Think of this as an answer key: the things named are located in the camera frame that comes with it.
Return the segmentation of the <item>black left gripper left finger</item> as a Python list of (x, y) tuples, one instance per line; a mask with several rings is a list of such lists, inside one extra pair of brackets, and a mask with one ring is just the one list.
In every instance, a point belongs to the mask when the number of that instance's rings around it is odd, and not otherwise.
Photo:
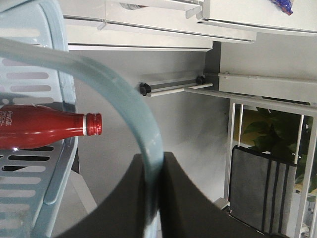
[(60, 238), (142, 238), (145, 226), (144, 164), (134, 155), (109, 196)]

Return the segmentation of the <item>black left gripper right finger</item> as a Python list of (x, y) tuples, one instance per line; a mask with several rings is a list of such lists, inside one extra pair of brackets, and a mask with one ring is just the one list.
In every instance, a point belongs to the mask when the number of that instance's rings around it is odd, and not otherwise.
[(281, 238), (260, 233), (216, 207), (189, 179), (175, 155), (165, 152), (159, 213), (164, 238)]

